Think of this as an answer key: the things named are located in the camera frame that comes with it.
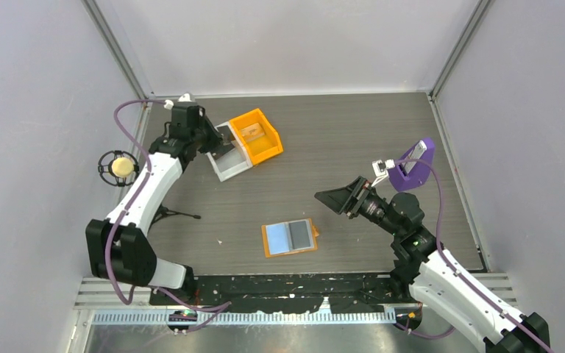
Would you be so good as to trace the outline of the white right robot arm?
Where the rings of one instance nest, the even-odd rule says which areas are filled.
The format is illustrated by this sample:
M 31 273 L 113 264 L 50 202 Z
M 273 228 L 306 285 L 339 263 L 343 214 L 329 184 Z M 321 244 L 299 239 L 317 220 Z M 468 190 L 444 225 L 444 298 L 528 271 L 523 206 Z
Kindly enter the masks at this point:
M 360 176 L 314 196 L 334 213 L 362 216 L 392 235 L 396 259 L 388 284 L 395 299 L 425 304 L 479 352 L 552 351 L 548 323 L 538 313 L 525 315 L 460 265 L 424 226 L 424 212 L 412 193 L 386 200 Z

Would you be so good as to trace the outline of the orange card holder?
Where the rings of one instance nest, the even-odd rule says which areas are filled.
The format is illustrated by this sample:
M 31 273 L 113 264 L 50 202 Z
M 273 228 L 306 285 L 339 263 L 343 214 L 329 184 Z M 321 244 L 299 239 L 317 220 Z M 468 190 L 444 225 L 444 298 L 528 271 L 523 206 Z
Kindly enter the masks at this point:
M 318 249 L 319 231 L 310 218 L 263 225 L 261 235 L 266 258 Z

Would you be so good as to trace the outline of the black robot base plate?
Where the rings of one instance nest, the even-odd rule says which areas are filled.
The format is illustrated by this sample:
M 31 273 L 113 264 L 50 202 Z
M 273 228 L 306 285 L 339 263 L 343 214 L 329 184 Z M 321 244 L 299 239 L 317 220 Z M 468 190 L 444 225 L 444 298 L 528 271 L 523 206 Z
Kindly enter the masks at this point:
M 323 304 L 333 313 L 378 313 L 393 306 L 420 318 L 422 305 L 395 288 L 387 273 L 200 275 L 171 294 L 188 304 L 229 313 L 314 313 Z

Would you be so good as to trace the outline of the black credit card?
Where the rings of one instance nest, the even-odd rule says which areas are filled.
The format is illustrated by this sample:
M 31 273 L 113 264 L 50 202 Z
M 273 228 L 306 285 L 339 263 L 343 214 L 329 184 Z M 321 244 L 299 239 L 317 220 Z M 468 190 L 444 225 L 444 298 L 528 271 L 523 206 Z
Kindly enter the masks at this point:
M 313 246 L 312 231 L 307 219 L 292 221 L 288 228 L 293 250 L 309 249 Z
M 223 141 L 219 146 L 212 150 L 211 155 L 214 160 L 219 160 L 223 156 L 229 154 L 235 150 L 235 144 L 233 141 Z

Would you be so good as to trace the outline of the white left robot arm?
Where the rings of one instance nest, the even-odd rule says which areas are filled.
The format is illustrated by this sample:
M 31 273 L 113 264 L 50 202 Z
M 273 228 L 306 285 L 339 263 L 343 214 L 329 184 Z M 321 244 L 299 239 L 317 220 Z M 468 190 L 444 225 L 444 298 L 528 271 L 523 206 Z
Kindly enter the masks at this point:
M 159 258 L 147 235 L 162 200 L 188 164 L 224 139 L 196 102 L 166 100 L 163 105 L 171 113 L 166 132 L 141 151 L 145 164 L 127 195 L 105 218 L 91 220 L 85 237 L 95 277 L 168 288 L 176 303 L 188 304 L 196 295 L 192 269 Z

